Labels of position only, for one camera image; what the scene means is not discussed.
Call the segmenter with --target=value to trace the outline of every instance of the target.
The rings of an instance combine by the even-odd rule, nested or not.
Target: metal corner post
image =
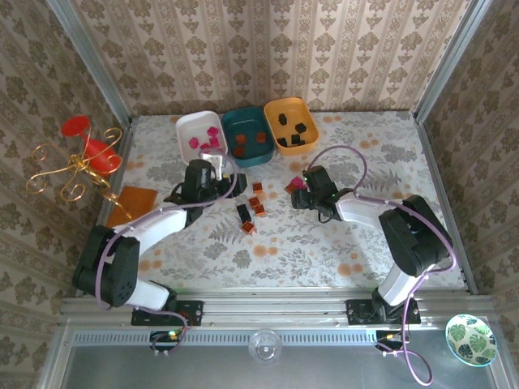
[[[130,126],[130,111],[121,98],[117,85],[105,69],[94,45],[88,38],[88,34],[72,8],[71,2],[48,0],[48,3],[65,33],[71,39],[97,87],[101,90],[115,117],[119,120],[121,126],[127,129]]]
[[[421,122],[418,123],[417,126],[418,136],[420,137],[420,142],[422,143],[423,147],[423,153],[425,154],[427,164],[429,165],[429,169],[431,170],[432,182],[435,186],[436,193],[438,194],[438,200],[440,202],[441,211],[444,213],[445,216],[445,224],[447,225],[447,230],[450,232],[451,238],[453,239],[454,250],[456,251],[458,262],[461,265],[461,269],[463,269],[463,273],[465,275],[465,280],[467,282],[467,286],[469,287],[469,291],[472,294],[478,294],[478,287],[476,286],[476,282],[474,281],[474,275],[472,274],[469,260],[465,252],[465,248],[463,247],[463,242],[461,241],[460,232],[458,231],[456,226],[453,210],[451,209],[451,206],[448,202],[447,192],[445,191],[444,184],[441,181],[440,171],[438,170],[438,165],[436,164],[434,154],[432,153],[431,144],[429,143],[429,138],[427,137],[425,126]]]
[[[414,110],[418,123],[425,122],[492,3],[492,0],[472,0],[467,6],[467,11]]]

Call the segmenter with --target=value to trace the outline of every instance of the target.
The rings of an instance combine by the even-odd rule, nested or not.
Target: wall
[[[495,0],[426,120],[478,287],[519,366],[519,2]]]
[[[67,147],[59,127],[89,114],[95,132],[112,114],[54,13],[43,1],[0,2],[0,387],[35,382],[54,332],[60,301],[100,196],[65,204],[66,174],[50,178],[39,195],[25,190],[34,173],[66,165],[50,153],[37,164],[33,148],[45,141]]]
[[[132,115],[411,109],[466,0],[73,0]]]

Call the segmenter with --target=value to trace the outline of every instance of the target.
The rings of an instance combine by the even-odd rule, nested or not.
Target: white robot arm
[[[234,179],[236,186],[231,190],[231,180]],[[246,187],[244,174],[237,173],[236,178],[234,175],[229,178],[221,176],[221,156],[192,160],[187,166],[184,182],[173,190],[165,200],[167,203],[129,224],[113,229],[98,225],[90,232],[75,269],[73,285],[92,295],[96,295],[98,288],[97,295],[110,306],[128,304],[149,310],[174,311],[175,291],[138,279],[140,255],[165,237],[195,222],[213,200],[227,194],[228,197],[240,195]],[[103,252],[109,243],[113,245],[105,258]],[[102,273],[98,275],[100,265]]]
[[[420,276],[432,269],[448,252],[438,237],[422,222],[389,205],[359,198],[352,190],[338,190],[322,166],[303,172],[307,189],[292,193],[292,205],[298,209],[315,209],[319,220],[332,219],[364,224],[382,231],[388,241],[395,264],[373,292],[372,305],[382,322],[401,308]],[[403,201],[430,221],[444,237],[450,237],[425,200],[413,195]]]

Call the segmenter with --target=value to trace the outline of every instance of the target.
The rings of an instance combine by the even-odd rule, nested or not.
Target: table surface
[[[204,210],[188,229],[157,243],[139,262],[139,276],[176,289],[226,287],[374,288],[393,265],[382,232],[333,220],[321,224],[317,212],[294,210],[284,188],[320,150],[332,145],[357,147],[369,172],[359,193],[384,199],[421,195],[443,222],[431,173],[412,117],[404,112],[313,113],[320,129],[316,149],[283,157],[249,169],[249,186],[236,199]],[[134,144],[122,186],[158,190],[157,202],[183,181],[174,123],[178,116],[147,116],[134,120]],[[340,189],[352,187],[362,174],[353,153],[335,150],[323,165]],[[241,229],[236,206],[252,197],[252,182],[262,182],[260,200],[267,215],[255,217],[255,232]],[[465,289],[460,269],[431,277],[424,288]]]

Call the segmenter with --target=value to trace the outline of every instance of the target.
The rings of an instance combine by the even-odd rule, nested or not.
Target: black mounting bracket
[[[350,326],[366,326],[368,324],[402,324],[403,306],[399,310],[395,310],[394,314],[383,320],[373,309],[373,300],[358,299],[346,300],[346,314],[348,316],[348,324]],[[418,303],[411,298],[409,309],[407,310],[407,323],[420,324],[420,311]]]
[[[203,301],[177,301],[174,312],[186,318],[189,327],[202,325],[204,316]],[[149,314],[143,310],[133,310],[131,313],[131,325],[143,327],[181,327],[182,320],[166,314]]]

